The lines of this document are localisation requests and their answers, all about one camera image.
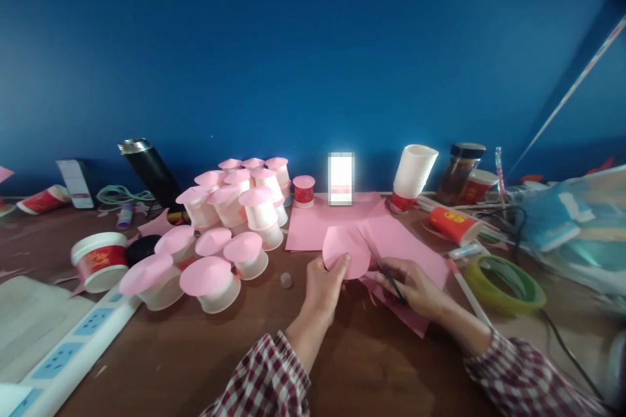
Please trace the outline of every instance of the black lid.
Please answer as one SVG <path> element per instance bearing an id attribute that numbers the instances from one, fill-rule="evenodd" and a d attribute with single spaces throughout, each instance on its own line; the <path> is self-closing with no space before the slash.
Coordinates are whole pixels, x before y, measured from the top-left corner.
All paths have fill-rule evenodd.
<path id="1" fill-rule="evenodd" d="M 487 147 L 480 143 L 455 143 L 450 149 L 450 154 L 459 158 L 480 160 L 485 150 L 487 150 Z"/>
<path id="2" fill-rule="evenodd" d="M 143 261 L 146 257 L 155 253 L 155 246 L 161 239 L 159 235 L 149 235 L 139 238 L 126 248 L 126 264 L 133 267 L 139 261 Z"/>

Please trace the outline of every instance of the power outlet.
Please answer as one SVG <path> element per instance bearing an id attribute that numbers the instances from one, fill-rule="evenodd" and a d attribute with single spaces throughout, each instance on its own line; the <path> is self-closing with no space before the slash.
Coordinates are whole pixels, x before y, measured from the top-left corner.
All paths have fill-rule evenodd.
<path id="1" fill-rule="evenodd" d="M 80 342 L 66 342 L 62 344 L 56 352 L 54 352 L 46 363 L 41 365 L 37 372 L 33 375 L 34 379 L 53 379 L 55 378 L 71 359 L 83 346 Z"/>
<path id="2" fill-rule="evenodd" d="M 22 417 L 24 412 L 35 402 L 39 395 L 43 392 L 42 389 L 34 389 L 28 393 L 28 396 L 18 405 L 9 417 Z"/>
<path id="3" fill-rule="evenodd" d="M 112 308 L 94 309 L 83 323 L 74 331 L 75 336 L 91 336 L 96 332 L 106 319 L 113 313 Z"/>

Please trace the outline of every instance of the glass jar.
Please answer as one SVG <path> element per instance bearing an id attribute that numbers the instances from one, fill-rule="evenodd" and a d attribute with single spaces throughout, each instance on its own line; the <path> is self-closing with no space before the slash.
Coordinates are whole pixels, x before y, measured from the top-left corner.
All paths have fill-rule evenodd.
<path id="1" fill-rule="evenodd" d="M 478 143 L 455 143 L 450 150 L 450 163 L 443 175 L 435 200 L 444 205 L 456 205 L 473 169 L 487 150 Z"/>

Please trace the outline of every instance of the power strip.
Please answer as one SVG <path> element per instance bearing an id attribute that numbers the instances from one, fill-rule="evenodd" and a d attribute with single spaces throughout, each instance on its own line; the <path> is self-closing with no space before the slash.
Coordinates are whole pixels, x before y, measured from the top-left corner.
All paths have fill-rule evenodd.
<path id="1" fill-rule="evenodd" d="M 135 313 L 141 300 L 117 286 L 26 375 L 33 390 L 10 417 L 52 417 Z"/>

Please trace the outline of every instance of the scissors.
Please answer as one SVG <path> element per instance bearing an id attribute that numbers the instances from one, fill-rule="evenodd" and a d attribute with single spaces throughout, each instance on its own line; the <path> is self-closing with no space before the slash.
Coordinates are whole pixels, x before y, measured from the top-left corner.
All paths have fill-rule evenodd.
<path id="1" fill-rule="evenodd" d="M 396 284 L 396 280 L 392 276 L 390 276 L 389 273 L 380 265 L 380 262 L 378 261 L 378 256 L 376 255 L 376 253 L 374 253 L 374 250 L 372 249 L 370 244 L 367 242 L 367 239 L 365 239 L 365 237 L 363 236 L 361 229 L 357 227 L 357 230 L 359 231 L 361 238 L 363 238 L 363 241 L 365 241 L 367 248 L 370 250 L 370 253 L 372 254 L 372 257 L 374 258 L 376 265 L 378 265 L 378 270 L 380 270 L 380 273 L 385 276 L 385 278 L 387 279 L 387 281 L 389 281 L 391 285 L 393 285 L 393 288 L 398 294 L 398 298 L 400 299 L 400 303 L 406 304 L 406 298 L 404 298 L 404 295 L 398 288 L 398 285 Z"/>

